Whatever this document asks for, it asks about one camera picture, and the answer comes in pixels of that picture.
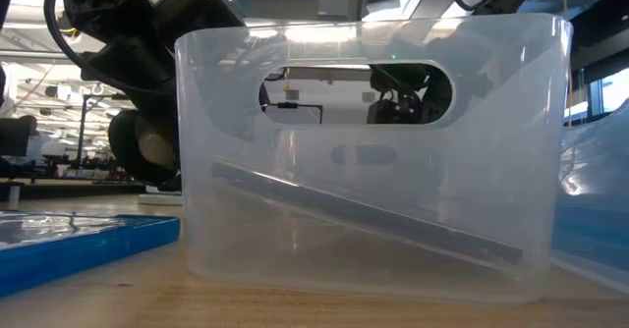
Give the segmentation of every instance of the wooden surface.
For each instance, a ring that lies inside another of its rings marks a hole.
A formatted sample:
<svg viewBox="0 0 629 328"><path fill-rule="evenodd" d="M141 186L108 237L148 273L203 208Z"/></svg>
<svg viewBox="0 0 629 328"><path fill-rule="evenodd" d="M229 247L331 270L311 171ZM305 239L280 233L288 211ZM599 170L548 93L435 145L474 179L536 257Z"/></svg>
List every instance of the wooden surface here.
<svg viewBox="0 0 629 328"><path fill-rule="evenodd" d="M136 195L25 201L23 209L183 215L137 205ZM0 300L0 327L629 327L629 298L557 268L546 299L522 306L237 288L190 274L179 242Z"/></svg>
<svg viewBox="0 0 629 328"><path fill-rule="evenodd" d="M26 186L89 186L89 185L93 185L93 186L103 186L103 184L94 184L94 182L98 182L98 181L104 181L104 180L72 180L72 179L35 179L35 183L32 185L30 183L30 179L22 179L22 178L18 178L18 179L7 179L7 178L0 178L0 183L5 183L5 182L19 182L19 183L23 183ZM105 186L116 186L116 184L104 184ZM118 184L121 186L128 186L128 185L133 185L133 186L141 186L142 184L140 183L125 183L125 184Z"/></svg>

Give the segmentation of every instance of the wooden table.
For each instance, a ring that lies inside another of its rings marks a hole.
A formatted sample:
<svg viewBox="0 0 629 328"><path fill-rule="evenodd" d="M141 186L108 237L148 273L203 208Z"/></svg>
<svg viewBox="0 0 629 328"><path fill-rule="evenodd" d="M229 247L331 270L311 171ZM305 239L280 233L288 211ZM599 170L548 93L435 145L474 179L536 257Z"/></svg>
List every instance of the wooden table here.
<svg viewBox="0 0 629 328"><path fill-rule="evenodd" d="M137 205L129 195L23 206L182 215L180 207ZM238 288L189 273L179 242L0 300L0 327L629 327L629 298L557 268L547 298L521 306Z"/></svg>

